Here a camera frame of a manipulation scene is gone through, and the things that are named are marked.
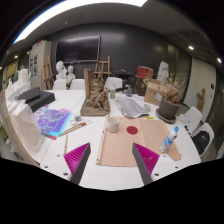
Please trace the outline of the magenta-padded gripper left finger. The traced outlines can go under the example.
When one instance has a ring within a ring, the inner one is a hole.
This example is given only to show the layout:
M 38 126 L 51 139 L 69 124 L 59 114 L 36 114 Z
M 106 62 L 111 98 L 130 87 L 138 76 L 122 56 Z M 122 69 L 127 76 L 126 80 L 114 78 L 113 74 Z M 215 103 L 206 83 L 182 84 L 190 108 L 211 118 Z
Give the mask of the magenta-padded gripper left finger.
M 55 155 L 41 168 L 78 185 L 82 179 L 90 153 L 90 144 L 86 143 L 66 154 Z

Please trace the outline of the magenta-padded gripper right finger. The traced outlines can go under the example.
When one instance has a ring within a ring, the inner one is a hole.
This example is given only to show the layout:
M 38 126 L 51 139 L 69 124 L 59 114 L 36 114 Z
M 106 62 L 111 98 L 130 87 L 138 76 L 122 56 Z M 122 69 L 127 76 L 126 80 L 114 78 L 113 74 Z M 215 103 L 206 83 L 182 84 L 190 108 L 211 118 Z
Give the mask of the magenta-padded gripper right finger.
M 180 169 L 179 165 L 167 154 L 158 155 L 137 143 L 133 144 L 132 153 L 144 185 L 150 184 Z

